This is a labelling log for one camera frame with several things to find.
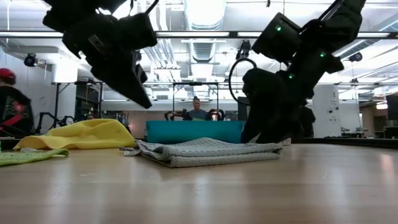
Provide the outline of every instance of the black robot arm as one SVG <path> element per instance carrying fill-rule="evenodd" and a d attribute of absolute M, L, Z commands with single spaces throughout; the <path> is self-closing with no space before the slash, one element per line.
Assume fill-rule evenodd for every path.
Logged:
<path fill-rule="evenodd" d="M 136 51 L 157 44 L 149 13 L 117 19 L 98 13 L 114 12 L 126 0 L 44 0 L 51 10 L 43 19 L 47 27 L 63 33 L 62 42 L 76 57 L 83 53 L 92 66 L 92 74 L 109 87 L 144 108 L 152 104 L 145 92 L 141 74 L 137 74 Z"/>
<path fill-rule="evenodd" d="M 176 116 L 183 118 L 184 121 L 192 120 L 187 109 L 183 109 L 181 111 L 169 111 L 164 114 L 166 121 L 174 121 L 174 117 Z"/>
<path fill-rule="evenodd" d="M 240 61 L 254 65 L 243 76 L 243 92 L 251 109 L 242 142 L 258 134 L 258 143 L 281 142 L 300 131 L 297 122 L 300 102 L 312 98 L 313 88 L 325 72 L 334 73 L 344 68 L 341 59 L 332 53 L 357 37 L 365 1 L 337 0 L 320 18 L 303 27 L 281 13 L 273 18 L 252 49 L 286 64 L 287 70 L 268 72 L 257 68 L 250 59 L 242 58 L 236 61 L 229 74 L 232 75 Z"/>

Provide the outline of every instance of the cable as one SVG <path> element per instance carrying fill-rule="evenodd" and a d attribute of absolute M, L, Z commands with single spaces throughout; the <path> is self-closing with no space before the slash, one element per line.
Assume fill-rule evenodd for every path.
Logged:
<path fill-rule="evenodd" d="M 253 60 L 251 60 L 251 59 L 249 59 L 249 58 L 241 58 L 241 59 L 238 59 L 238 60 L 232 65 L 231 70 L 229 71 L 229 76 L 228 76 L 228 88 L 229 88 L 229 92 L 231 93 L 232 98 L 233 98 L 236 102 L 238 102 L 238 103 L 240 103 L 240 104 L 242 104 L 242 105 L 250 106 L 249 103 L 245 103 L 245 102 L 242 102 L 242 101 L 238 100 L 238 99 L 235 97 L 234 91 L 232 91 L 232 84 L 231 84 L 232 74 L 233 74 L 233 72 L 234 72 L 235 67 L 238 65 L 238 63 L 239 63 L 239 62 L 243 62 L 243 61 L 249 62 L 249 63 L 251 63 L 251 64 L 253 65 L 253 68 L 257 68 L 257 64 L 256 64 Z"/>
<path fill-rule="evenodd" d="M 354 77 L 354 63 L 353 62 L 351 62 L 351 73 L 352 73 L 352 76 Z M 358 101 L 359 95 L 356 92 L 356 86 L 354 86 L 354 96 L 355 96 L 355 105 L 357 106 L 356 109 L 358 112 L 359 127 L 362 128 L 363 124 L 361 122 L 361 115 L 360 115 L 361 110 L 359 108 L 359 101 Z"/>
<path fill-rule="evenodd" d="M 29 94 L 29 67 L 26 70 L 26 93 Z"/>

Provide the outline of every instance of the gray towel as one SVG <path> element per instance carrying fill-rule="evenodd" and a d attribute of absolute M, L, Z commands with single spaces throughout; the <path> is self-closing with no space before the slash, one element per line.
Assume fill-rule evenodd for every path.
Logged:
<path fill-rule="evenodd" d="M 200 138 L 180 144 L 154 144 L 138 140 L 135 148 L 120 147 L 125 156 L 142 155 L 167 167 L 195 167 L 279 159 L 282 144 L 231 144 Z"/>

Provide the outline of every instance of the yellow cloth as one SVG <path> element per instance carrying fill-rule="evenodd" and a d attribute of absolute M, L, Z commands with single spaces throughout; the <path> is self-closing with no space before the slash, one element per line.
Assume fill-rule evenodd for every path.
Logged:
<path fill-rule="evenodd" d="M 134 138 L 115 119 L 92 119 L 51 129 L 43 136 L 28 136 L 14 149 L 109 149 L 134 146 Z"/>

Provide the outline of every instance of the metal frame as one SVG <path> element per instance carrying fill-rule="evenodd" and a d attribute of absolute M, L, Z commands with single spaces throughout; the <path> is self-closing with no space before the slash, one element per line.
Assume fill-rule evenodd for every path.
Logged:
<path fill-rule="evenodd" d="M 262 31 L 155 31 L 158 39 L 256 39 Z M 0 30 L 0 38 L 61 39 L 62 33 L 54 31 Z M 398 32 L 358 32 L 357 40 L 394 40 Z"/>
<path fill-rule="evenodd" d="M 103 91 L 104 91 L 104 83 L 103 82 L 82 82 L 82 81 L 77 81 L 74 83 L 59 83 L 59 82 L 54 82 L 51 83 L 53 85 L 57 86 L 57 92 L 55 94 L 55 111 L 54 111 L 54 116 L 57 118 L 58 117 L 58 102 L 59 102 L 59 97 L 60 93 L 65 90 L 69 85 L 87 85 L 87 84 L 92 84 L 92 85 L 100 85 L 99 89 L 99 99 L 98 99 L 98 114 L 97 117 L 101 117 L 101 110 L 102 110 L 102 97 L 103 97 Z M 53 126 L 56 127 L 57 122 L 54 120 Z"/>
<path fill-rule="evenodd" d="M 175 86 L 177 86 L 177 85 L 181 85 L 181 87 L 178 88 L 177 91 L 175 91 Z M 175 110 L 175 98 L 174 98 L 174 95 L 176 93 L 178 93 L 178 91 L 180 91 L 183 88 L 183 86 L 185 86 L 185 85 L 189 85 L 189 86 L 207 85 L 209 87 L 209 89 L 211 91 L 213 91 L 213 92 L 214 92 L 214 89 L 212 89 L 212 87 L 210 85 L 215 85 L 217 87 L 217 92 L 214 92 L 214 93 L 216 93 L 216 95 L 217 95 L 217 109 L 218 109 L 218 100 L 219 100 L 218 99 L 218 90 L 220 89 L 218 82 L 173 82 L 173 111 Z"/>

